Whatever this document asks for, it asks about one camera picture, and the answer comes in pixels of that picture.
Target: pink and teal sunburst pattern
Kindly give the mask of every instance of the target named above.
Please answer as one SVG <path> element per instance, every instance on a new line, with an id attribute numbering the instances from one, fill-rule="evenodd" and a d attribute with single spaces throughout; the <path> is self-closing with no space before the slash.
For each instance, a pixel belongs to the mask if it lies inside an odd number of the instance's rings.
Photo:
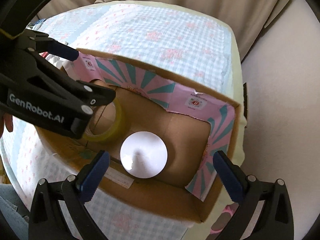
<path id="1" fill-rule="evenodd" d="M 235 119 L 233 106 L 213 96 L 197 93 L 193 88 L 162 78 L 148 70 L 114 59 L 95 58 L 80 53 L 72 67 L 66 69 L 67 72 L 74 71 L 83 81 L 100 79 L 139 93 L 168 112 L 185 114 L 208 122 L 211 130 L 203 159 L 193 179 L 185 187 L 200 200 L 205 200 L 216 177 L 212 163 L 213 154 L 218 150 L 225 153 L 228 151 Z"/>

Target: finger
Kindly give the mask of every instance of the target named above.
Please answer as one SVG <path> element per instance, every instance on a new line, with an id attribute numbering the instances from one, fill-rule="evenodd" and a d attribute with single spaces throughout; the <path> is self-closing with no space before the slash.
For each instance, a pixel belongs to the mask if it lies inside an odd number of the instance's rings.
<path id="1" fill-rule="evenodd" d="M 5 127 L 7 128 L 8 132 L 13 131 L 13 121 L 12 121 L 12 115 L 11 114 L 4 114 L 3 119 L 5 122 Z"/>

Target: blue gripper pad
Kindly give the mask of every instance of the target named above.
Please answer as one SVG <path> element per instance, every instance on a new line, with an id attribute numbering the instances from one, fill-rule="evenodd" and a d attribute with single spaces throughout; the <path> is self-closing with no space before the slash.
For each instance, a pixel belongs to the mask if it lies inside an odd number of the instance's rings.
<path id="1" fill-rule="evenodd" d="M 101 150 L 91 163 L 85 165 L 78 173 L 76 187 L 81 203 L 88 202 L 92 199 L 109 165 L 109 153 Z"/>
<path id="2" fill-rule="evenodd" d="M 57 41 L 49 42 L 48 52 L 52 55 L 65 58 L 70 61 L 75 61 L 79 57 L 79 52 L 76 49 Z"/>
<path id="3" fill-rule="evenodd" d="M 233 166 L 236 165 L 232 164 L 232 162 L 228 159 L 224 152 L 218 151 L 213 155 L 213 166 L 217 171 L 231 200 L 233 202 L 241 204 L 244 199 L 244 189 L 239 179 L 232 171 Z"/>

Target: white wall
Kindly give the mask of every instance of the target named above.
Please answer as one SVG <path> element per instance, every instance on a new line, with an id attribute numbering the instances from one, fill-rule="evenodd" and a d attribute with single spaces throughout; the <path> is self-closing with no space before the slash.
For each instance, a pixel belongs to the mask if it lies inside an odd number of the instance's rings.
<path id="1" fill-rule="evenodd" d="M 320 212 L 320 23 L 305 0 L 292 0 L 242 68 L 249 95 L 242 168 L 285 180 L 300 240 Z"/>

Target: printed logo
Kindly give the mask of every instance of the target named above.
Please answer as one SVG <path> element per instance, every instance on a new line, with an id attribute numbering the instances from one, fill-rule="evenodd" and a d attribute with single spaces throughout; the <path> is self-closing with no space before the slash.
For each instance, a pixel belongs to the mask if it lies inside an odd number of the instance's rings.
<path id="1" fill-rule="evenodd" d="M 49 118 L 50 120 L 53 120 L 53 121 L 58 121 L 59 123 L 63 123 L 64 121 L 64 117 L 60 115 L 54 115 L 51 113 L 51 111 L 44 111 L 42 110 L 39 106 L 33 106 L 30 102 L 28 101 L 23 101 L 19 98 L 16 98 L 14 94 L 10 94 L 9 95 L 9 99 L 11 102 L 15 103 L 16 105 L 24 108 L 24 109 L 27 109 L 33 113 L 37 113 L 45 118 Z"/>
<path id="2" fill-rule="evenodd" d="M 188 106 L 191 109 L 201 110 L 205 107 L 206 104 L 207 100 L 205 100 L 204 98 L 200 98 L 196 95 L 191 95 L 186 101 L 185 106 Z"/>
<path id="3" fill-rule="evenodd" d="M 85 68 L 88 70 L 94 71 L 94 66 L 92 61 L 87 57 L 83 57 L 83 59 L 84 59 Z"/>

